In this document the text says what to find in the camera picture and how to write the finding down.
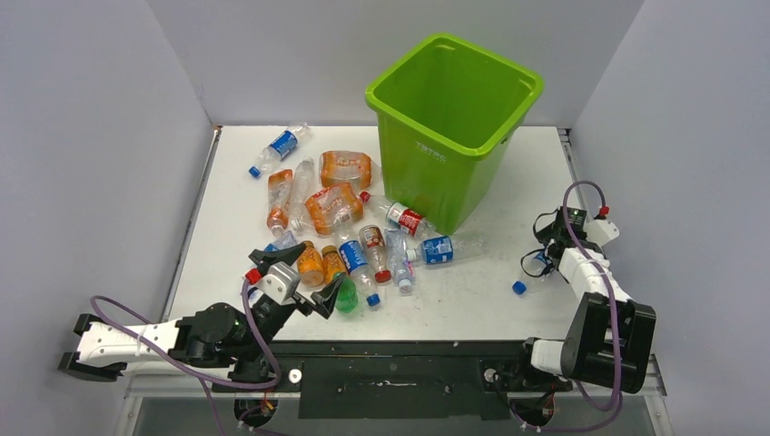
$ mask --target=white table surface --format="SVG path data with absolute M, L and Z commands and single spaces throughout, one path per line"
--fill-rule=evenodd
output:
M 260 150 L 282 131 L 278 126 L 223 127 L 213 157 L 189 250 L 173 297 L 171 318 L 192 315 L 215 302 L 240 307 L 243 274 L 252 267 L 248 254 L 273 238 L 265 225 L 267 178 L 247 172 Z M 318 163 L 322 152 L 354 150 L 379 162 L 376 127 L 314 127 L 314 137 L 282 163 L 294 169 L 305 157 Z M 371 311 L 363 299 L 352 313 L 295 313 L 276 340 L 318 341 L 480 341 L 523 340 L 530 336 L 563 338 L 578 300 L 554 274 L 537 292 L 517 296 L 518 259 L 538 248 L 531 233 L 539 213 L 561 204 L 572 182 L 567 159 L 554 127 L 520 127 L 508 147 L 487 196 L 460 227 L 488 235 L 488 255 L 441 267 L 416 268 L 412 296 L 399 295 L 392 283 L 380 286 L 381 308 Z M 316 180 L 317 190 L 321 188 Z M 382 181 L 372 193 L 382 193 Z M 577 206 L 576 196 L 570 205 Z M 357 224 L 382 225 L 370 211 Z M 317 247 L 333 243 L 305 233 Z M 411 240 L 410 246 L 417 241 Z

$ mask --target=blue bottle label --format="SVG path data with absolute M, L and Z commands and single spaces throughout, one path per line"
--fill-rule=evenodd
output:
M 270 147 L 273 148 L 278 154 L 281 155 L 281 159 L 286 157 L 286 154 L 289 154 L 291 150 L 294 150 L 294 147 L 297 146 L 297 137 L 294 136 L 292 132 L 289 132 L 288 130 L 284 130 L 281 136 L 275 138 L 275 141 L 270 144 Z
M 425 250 L 426 263 L 449 262 L 454 257 L 452 240 L 448 236 L 426 239 L 422 242 L 422 248 Z
M 340 257 L 342 262 L 345 263 L 348 273 L 352 273 L 357 268 L 367 265 L 366 256 L 358 241 L 347 241 L 340 245 Z

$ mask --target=gray wall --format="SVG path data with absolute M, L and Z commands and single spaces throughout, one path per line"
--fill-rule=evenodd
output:
M 768 434 L 770 5 L 647 0 L 580 116 L 679 435 Z
M 148 0 L 219 124 L 374 124 L 364 89 L 450 32 L 541 73 L 526 122 L 572 126 L 643 0 Z
M 0 2 L 0 434 L 112 434 L 54 371 L 94 293 L 157 318 L 211 127 L 140 0 Z

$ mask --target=water bottle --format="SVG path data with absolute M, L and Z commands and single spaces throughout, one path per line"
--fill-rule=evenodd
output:
M 272 174 L 278 168 L 278 164 L 299 143 L 305 143 L 311 137 L 311 128 L 307 123 L 292 124 L 268 146 L 266 146 L 257 163 L 249 168 L 249 174 L 259 178 L 262 174 Z
M 360 198 L 375 213 L 385 217 L 386 223 L 399 226 L 401 230 L 417 239 L 429 238 L 436 232 L 435 225 L 399 202 L 388 200 L 383 195 L 371 195 L 366 191 L 360 194 Z
M 356 288 L 366 297 L 366 303 L 372 309 L 380 305 L 380 295 L 377 294 L 377 284 L 374 282 L 374 271 L 366 262 L 366 255 L 360 246 L 356 233 L 350 228 L 350 222 L 337 220 L 334 225 L 334 237 L 340 247 L 340 257 L 345 263 Z
M 311 157 L 300 162 L 294 170 L 294 181 L 291 183 L 291 193 L 289 193 L 289 220 L 295 232 L 301 233 L 305 227 L 303 224 L 306 222 L 305 201 L 311 196 L 314 176 Z
M 361 246 L 371 269 L 374 270 L 374 280 L 377 283 L 385 283 L 390 280 L 388 270 L 388 249 L 385 248 L 385 239 L 382 237 L 380 227 L 367 225 L 359 230 Z
M 388 247 L 388 268 L 393 275 L 393 282 L 404 294 L 411 293 L 414 281 L 414 268 L 407 260 L 407 237 L 396 229 L 385 229 L 385 246 Z
M 487 242 L 479 233 L 461 233 L 426 239 L 419 248 L 407 250 L 407 260 L 446 263 L 481 256 L 487 251 Z

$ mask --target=white bottle cap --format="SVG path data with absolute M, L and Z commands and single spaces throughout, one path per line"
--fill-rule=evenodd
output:
M 409 279 L 399 280 L 399 290 L 404 293 L 411 292 L 411 280 Z

